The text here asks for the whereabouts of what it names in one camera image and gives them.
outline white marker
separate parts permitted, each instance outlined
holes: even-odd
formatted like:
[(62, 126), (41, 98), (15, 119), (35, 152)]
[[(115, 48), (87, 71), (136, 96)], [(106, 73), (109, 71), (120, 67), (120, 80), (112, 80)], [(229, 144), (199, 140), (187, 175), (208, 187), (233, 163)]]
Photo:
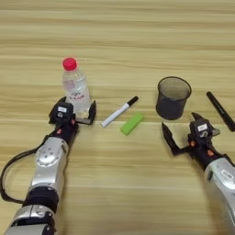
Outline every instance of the white marker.
[(138, 97), (135, 96), (131, 100), (129, 100), (124, 106), (122, 106), (120, 109), (115, 111), (113, 114), (111, 114), (107, 119), (105, 119), (102, 123), (101, 126), (104, 128), (106, 127), (110, 122), (112, 122), (115, 118), (117, 118), (119, 115), (125, 112), (129, 107), (131, 107), (135, 102), (138, 101)]

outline bottle label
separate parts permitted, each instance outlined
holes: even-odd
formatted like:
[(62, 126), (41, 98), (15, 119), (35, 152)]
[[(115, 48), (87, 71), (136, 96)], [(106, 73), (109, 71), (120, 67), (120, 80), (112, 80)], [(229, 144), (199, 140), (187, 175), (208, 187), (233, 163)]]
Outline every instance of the bottle label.
[(73, 104), (74, 112), (86, 110), (91, 105), (90, 94), (87, 87), (69, 93), (67, 98), (68, 101)]

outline wood grain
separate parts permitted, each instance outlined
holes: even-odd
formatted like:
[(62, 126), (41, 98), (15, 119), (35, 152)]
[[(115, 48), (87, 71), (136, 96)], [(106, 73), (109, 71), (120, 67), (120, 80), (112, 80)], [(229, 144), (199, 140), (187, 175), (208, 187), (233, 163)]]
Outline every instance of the wood grain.
[[(184, 115), (169, 122), (186, 142), (190, 113), (221, 129), (215, 146), (235, 161), (234, 136), (206, 97), (211, 90), (235, 118), (235, 3), (230, 0), (11, 0), (0, 3), (0, 167), (40, 143), (48, 114), (63, 95), (62, 59), (73, 56), (87, 75), (97, 117), (81, 127), (69, 157), (57, 214), (68, 235), (226, 233), (203, 173), (174, 158), (155, 112), (157, 83), (185, 78), (193, 88)], [(140, 101), (106, 129), (112, 111)], [(135, 112), (145, 119), (128, 137), (119, 128)], [(24, 198), (33, 156), (14, 166), (7, 190)], [(19, 205), (0, 200), (3, 234)]]

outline black cup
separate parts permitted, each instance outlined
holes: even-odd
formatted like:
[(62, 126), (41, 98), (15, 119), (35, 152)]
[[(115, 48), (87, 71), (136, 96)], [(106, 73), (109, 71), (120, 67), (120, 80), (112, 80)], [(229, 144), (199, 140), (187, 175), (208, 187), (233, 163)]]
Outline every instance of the black cup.
[(168, 120), (180, 118), (192, 93), (190, 84), (182, 78), (169, 76), (158, 83), (158, 91), (157, 113)]

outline green eraser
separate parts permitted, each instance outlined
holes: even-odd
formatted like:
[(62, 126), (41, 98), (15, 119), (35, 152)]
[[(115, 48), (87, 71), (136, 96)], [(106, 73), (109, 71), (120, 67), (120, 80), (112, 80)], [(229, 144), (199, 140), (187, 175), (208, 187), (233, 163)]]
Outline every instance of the green eraser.
[(122, 127), (121, 132), (128, 136), (128, 134), (137, 127), (137, 125), (143, 120), (143, 115), (137, 113), (133, 115)]

